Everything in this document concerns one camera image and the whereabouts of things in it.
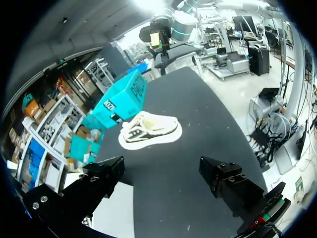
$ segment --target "black cabinet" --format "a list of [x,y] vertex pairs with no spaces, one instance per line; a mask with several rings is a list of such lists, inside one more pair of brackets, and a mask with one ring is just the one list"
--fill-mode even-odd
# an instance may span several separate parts
[[269,52],[266,49],[249,48],[250,71],[258,76],[269,73]]

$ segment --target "bolt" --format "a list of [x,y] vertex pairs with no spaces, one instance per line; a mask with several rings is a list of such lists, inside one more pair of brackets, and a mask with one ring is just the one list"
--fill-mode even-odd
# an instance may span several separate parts
[[32,207],[33,207],[34,210],[37,210],[37,209],[39,209],[40,205],[39,205],[38,202],[35,202],[35,203],[33,203]]
[[48,201],[48,197],[46,197],[46,196],[41,197],[41,202],[47,202],[47,201]]

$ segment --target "sneaker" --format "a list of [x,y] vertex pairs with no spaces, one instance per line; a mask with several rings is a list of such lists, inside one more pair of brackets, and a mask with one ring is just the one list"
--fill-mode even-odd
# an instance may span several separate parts
[[183,132],[177,118],[147,112],[138,113],[131,122],[124,122],[122,127],[119,143],[126,150],[174,142]]

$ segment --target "black tabletop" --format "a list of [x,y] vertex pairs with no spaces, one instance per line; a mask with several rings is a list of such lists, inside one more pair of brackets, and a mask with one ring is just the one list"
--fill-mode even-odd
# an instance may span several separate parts
[[240,127],[216,94],[190,68],[148,84],[144,111],[175,116],[179,140],[136,151],[118,142],[121,125],[106,131],[97,160],[125,158],[124,181],[134,186],[136,238],[230,238],[242,224],[199,174],[202,155],[242,166],[266,190],[260,166]]

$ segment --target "green sign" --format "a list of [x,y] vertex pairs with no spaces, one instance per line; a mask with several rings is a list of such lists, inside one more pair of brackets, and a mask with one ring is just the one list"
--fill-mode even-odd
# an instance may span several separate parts
[[60,59],[57,63],[58,64],[63,64],[65,62],[65,59]]
[[304,191],[304,185],[303,185],[303,179],[302,176],[299,177],[299,179],[295,183],[296,191]]

